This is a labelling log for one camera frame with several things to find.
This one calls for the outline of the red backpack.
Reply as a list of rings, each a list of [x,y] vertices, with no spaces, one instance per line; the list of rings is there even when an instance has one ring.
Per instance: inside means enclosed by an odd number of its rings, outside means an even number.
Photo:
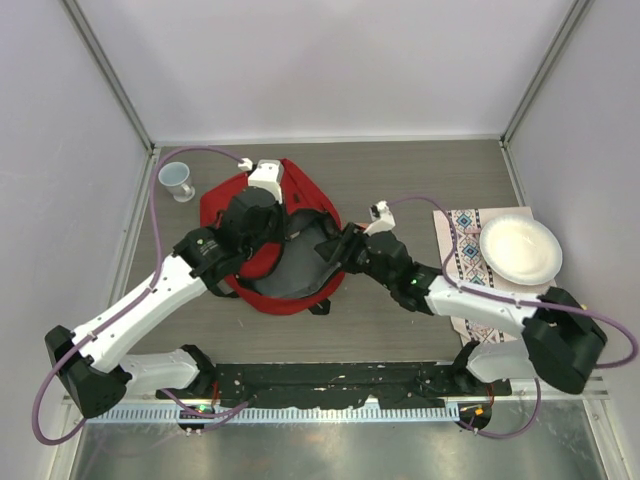
[[[341,231],[339,214],[321,189],[294,162],[280,161],[285,207],[284,235],[265,244],[236,274],[213,287],[221,298],[240,298],[269,315],[308,310],[326,315],[329,297],[344,279],[315,247]]]

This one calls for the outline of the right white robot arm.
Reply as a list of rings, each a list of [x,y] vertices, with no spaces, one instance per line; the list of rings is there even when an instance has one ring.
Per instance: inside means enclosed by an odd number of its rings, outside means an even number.
[[[451,380],[465,395],[496,380],[535,378],[579,394],[607,343],[603,330],[566,291],[509,294],[450,280],[442,270],[413,260],[390,231],[369,235],[350,224],[315,250],[344,272],[369,276],[408,311],[462,318],[510,335],[508,342],[477,343],[457,356]]]

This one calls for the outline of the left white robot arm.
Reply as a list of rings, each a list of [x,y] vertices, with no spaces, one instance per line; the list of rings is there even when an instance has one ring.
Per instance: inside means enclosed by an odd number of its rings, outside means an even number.
[[[75,330],[56,326],[45,335],[55,374],[84,417],[119,403],[133,383],[120,364],[128,351],[171,313],[238,273],[281,232],[284,214],[280,188],[244,188],[218,223],[189,231],[111,310]]]

